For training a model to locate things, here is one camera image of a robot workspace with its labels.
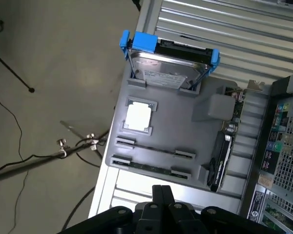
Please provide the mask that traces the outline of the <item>grey parts rack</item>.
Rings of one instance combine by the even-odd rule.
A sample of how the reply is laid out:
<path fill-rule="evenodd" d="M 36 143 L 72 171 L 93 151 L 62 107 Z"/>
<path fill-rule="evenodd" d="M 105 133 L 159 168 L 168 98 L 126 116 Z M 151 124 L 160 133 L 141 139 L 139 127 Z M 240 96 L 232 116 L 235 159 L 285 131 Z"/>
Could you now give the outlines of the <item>grey parts rack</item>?
<path fill-rule="evenodd" d="M 214 141 L 222 120 L 230 120 L 224 97 L 216 90 L 222 85 L 237 86 L 233 81 L 208 78 L 197 97 L 188 93 L 152 87 L 139 88 L 124 81 L 117 101 L 111 127 L 105 163 L 141 175 L 151 176 L 193 188 L 209 188 L 207 177 Z M 129 129 L 126 124 L 128 106 L 133 102 L 146 103 L 152 109 L 149 127 L 144 131 Z M 116 141 L 137 143 L 169 151 L 195 153 L 194 159 L 173 156 L 145 149 L 129 149 L 116 145 Z M 189 179 L 177 178 L 126 166 L 115 165 L 112 160 L 135 162 L 190 174 Z"/>

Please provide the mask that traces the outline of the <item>graphics card with black fan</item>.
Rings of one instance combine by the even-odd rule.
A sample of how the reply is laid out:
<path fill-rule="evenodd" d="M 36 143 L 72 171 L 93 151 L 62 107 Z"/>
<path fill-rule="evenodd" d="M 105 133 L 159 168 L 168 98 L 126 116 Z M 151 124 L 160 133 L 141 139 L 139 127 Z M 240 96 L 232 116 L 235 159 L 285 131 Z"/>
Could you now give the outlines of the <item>graphics card with black fan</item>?
<path fill-rule="evenodd" d="M 216 90 L 225 98 L 230 120 L 222 120 L 214 141 L 209 162 L 207 185 L 216 193 L 241 197 L 253 164 L 268 101 L 268 86 L 263 81 L 250 80 L 245 89 L 222 85 Z"/>

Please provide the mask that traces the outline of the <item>silver CPU chip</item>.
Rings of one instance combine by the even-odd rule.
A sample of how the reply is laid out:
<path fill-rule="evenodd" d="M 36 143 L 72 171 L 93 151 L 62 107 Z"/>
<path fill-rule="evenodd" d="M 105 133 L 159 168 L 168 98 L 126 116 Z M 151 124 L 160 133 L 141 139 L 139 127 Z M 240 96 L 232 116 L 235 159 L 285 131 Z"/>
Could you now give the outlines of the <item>silver CPU chip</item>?
<path fill-rule="evenodd" d="M 133 102 L 128 106 L 126 126 L 131 130 L 144 131 L 149 127 L 151 112 L 148 104 Z"/>

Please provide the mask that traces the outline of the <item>open PC case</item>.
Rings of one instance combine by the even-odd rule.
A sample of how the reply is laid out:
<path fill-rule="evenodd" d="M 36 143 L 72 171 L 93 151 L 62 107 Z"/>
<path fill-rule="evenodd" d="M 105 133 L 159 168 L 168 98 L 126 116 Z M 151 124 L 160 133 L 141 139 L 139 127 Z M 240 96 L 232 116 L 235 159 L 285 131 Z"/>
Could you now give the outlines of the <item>open PC case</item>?
<path fill-rule="evenodd" d="M 260 95 L 259 131 L 240 214 L 293 234 L 293 75 Z"/>

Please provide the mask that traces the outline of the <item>thin black tripod leg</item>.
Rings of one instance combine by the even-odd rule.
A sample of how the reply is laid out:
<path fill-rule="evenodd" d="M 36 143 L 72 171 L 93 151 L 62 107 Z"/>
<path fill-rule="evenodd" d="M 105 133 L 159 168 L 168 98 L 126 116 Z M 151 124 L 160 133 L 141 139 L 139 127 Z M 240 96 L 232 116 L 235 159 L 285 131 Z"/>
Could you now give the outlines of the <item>thin black tripod leg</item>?
<path fill-rule="evenodd" d="M 30 93 L 34 93 L 35 89 L 30 87 L 1 57 L 0 57 L 0 63 L 8 70 L 10 71 L 27 89 Z"/>

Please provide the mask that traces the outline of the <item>hard disk with blue bracket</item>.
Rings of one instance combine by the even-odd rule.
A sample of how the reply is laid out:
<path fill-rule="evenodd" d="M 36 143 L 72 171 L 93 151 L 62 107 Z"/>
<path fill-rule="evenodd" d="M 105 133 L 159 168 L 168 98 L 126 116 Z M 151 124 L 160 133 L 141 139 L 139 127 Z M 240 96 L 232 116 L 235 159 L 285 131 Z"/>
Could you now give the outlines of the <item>hard disk with blue bracket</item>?
<path fill-rule="evenodd" d="M 129 61 L 133 78 L 147 85 L 196 91 L 220 63 L 217 49 L 201 49 L 157 35 L 124 30 L 119 47 Z"/>

